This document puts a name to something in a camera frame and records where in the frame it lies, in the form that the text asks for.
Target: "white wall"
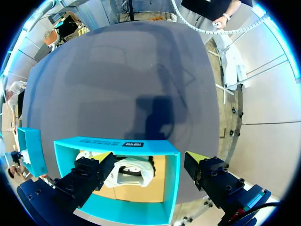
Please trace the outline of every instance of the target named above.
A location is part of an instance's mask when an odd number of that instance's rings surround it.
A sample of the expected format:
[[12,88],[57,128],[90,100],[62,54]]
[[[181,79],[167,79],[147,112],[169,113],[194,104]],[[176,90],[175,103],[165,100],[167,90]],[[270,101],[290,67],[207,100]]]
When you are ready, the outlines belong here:
[[[251,15],[242,27],[257,19]],[[284,53],[265,24],[246,33],[236,46],[246,71],[255,70],[248,77],[286,60],[282,56],[257,69]],[[249,85],[243,89],[243,126],[230,170],[281,198],[300,157],[301,84],[296,82],[290,65],[285,64],[251,79]]]
[[33,58],[39,48],[43,45],[44,34],[46,31],[51,31],[52,29],[53,25],[51,22],[47,18],[43,18],[37,22],[30,32],[27,33],[26,38],[21,43],[19,51],[16,53],[9,70],[10,73],[8,74],[7,87],[9,87],[14,81],[26,81],[30,70],[37,63]]

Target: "black bolt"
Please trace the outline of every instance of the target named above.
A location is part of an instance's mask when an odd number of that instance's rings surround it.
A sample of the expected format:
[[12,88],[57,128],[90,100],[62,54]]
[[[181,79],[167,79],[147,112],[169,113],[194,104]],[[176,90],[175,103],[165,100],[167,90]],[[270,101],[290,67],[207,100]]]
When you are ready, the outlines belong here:
[[226,190],[227,191],[231,191],[232,190],[232,187],[230,185],[226,185]]
[[68,186],[66,187],[66,189],[67,189],[68,191],[70,191],[70,192],[73,192],[73,186],[72,186],[72,185],[68,185]]

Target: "cyan box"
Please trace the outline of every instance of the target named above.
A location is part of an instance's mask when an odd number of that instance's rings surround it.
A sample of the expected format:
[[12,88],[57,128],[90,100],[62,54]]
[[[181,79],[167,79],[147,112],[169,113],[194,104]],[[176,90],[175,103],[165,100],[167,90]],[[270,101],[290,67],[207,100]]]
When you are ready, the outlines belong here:
[[23,162],[23,165],[35,177],[48,173],[41,142],[41,133],[38,129],[22,128],[18,130],[18,141],[20,151],[27,149],[30,164]]
[[166,156],[164,201],[128,202],[91,194],[81,211],[105,220],[131,225],[168,225],[178,193],[180,153],[166,140],[117,140],[73,137],[54,141],[56,161],[62,177],[74,168],[80,150],[117,155]]

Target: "metal frame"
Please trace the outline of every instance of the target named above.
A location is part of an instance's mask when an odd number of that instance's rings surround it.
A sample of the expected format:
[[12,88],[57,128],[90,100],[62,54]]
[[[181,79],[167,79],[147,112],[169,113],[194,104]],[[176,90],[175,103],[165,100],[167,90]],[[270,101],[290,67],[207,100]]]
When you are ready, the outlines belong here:
[[[251,80],[251,79],[253,79],[254,77],[256,77],[256,76],[258,76],[258,75],[264,74],[264,73],[266,73],[266,72],[268,72],[268,71],[271,71],[271,70],[273,70],[273,69],[275,69],[275,68],[277,68],[277,67],[280,67],[280,66],[282,66],[282,65],[284,65],[284,64],[286,64],[286,63],[289,63],[289,64],[290,64],[290,67],[291,67],[292,72],[293,72],[293,74],[294,74],[292,65],[291,65],[290,61],[288,60],[287,54],[285,53],[285,51],[284,51],[282,45],[280,44],[278,38],[274,35],[274,33],[271,31],[271,29],[270,29],[266,24],[265,24],[265,26],[269,29],[269,31],[270,31],[270,32],[273,34],[273,36],[276,38],[277,42],[279,43],[279,45],[280,45],[280,47],[281,47],[281,49],[283,50],[284,53],[283,53],[282,55],[276,57],[275,59],[273,59],[273,60],[271,60],[271,61],[269,61],[269,62],[267,62],[267,63],[265,63],[265,64],[263,64],[263,65],[261,65],[261,66],[259,66],[259,67],[257,67],[257,68],[255,68],[255,69],[253,69],[252,71],[248,72],[247,75],[250,74],[250,73],[252,73],[252,72],[254,72],[254,71],[256,71],[256,70],[258,70],[258,69],[260,69],[260,68],[262,68],[262,67],[264,67],[264,66],[266,66],[266,65],[268,65],[268,64],[270,64],[270,63],[272,63],[272,62],[274,62],[274,61],[276,61],[277,59],[281,58],[281,57],[284,56],[284,55],[286,56],[286,60],[284,60],[284,61],[282,61],[281,63],[276,64],[276,65],[274,65],[274,66],[272,66],[272,67],[269,67],[268,69],[265,69],[265,70],[263,70],[262,72],[259,72],[259,73],[255,74],[255,75],[252,75],[251,77],[249,77],[249,78],[247,78],[247,79],[244,79],[244,80],[239,81],[239,82],[237,82],[237,83],[235,83],[235,84],[233,84],[233,85],[230,85],[230,86],[228,86],[228,87],[226,87],[225,84],[223,84],[223,86],[220,86],[220,85],[218,85],[218,84],[215,84],[217,88],[223,90],[223,104],[224,104],[224,105],[226,104],[226,95],[227,95],[227,93],[230,93],[231,95],[234,95],[234,93],[230,91],[230,88],[231,88],[231,87],[234,87],[234,86],[239,85],[239,84],[243,84],[245,81]],[[243,37],[247,32],[248,32],[248,31],[242,33],[242,35],[240,35],[237,39],[235,39],[235,40],[234,40],[230,45],[228,45],[221,53],[214,53],[214,52],[212,52],[212,51],[210,51],[210,50],[208,50],[208,52],[211,53],[211,54],[213,54],[213,55],[215,55],[215,56],[217,56],[217,57],[219,58],[220,65],[222,65],[222,62],[221,62],[221,55],[222,55],[223,53],[225,53],[225,51],[228,50],[228,49],[231,47],[231,45],[233,45],[235,42],[237,42],[237,41],[238,41],[241,37]],[[300,82],[301,82],[301,78],[296,79],[296,83],[300,83]]]

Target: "gray tabletop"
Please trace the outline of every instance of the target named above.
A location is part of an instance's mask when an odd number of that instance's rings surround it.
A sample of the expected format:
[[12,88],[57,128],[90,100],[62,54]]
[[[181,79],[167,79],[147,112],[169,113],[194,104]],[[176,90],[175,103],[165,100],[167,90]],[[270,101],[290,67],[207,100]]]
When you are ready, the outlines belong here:
[[40,129],[51,178],[60,177],[54,140],[168,139],[182,159],[177,203],[201,198],[184,154],[217,155],[219,109],[200,35],[183,24],[144,21],[63,44],[30,73],[23,125]]

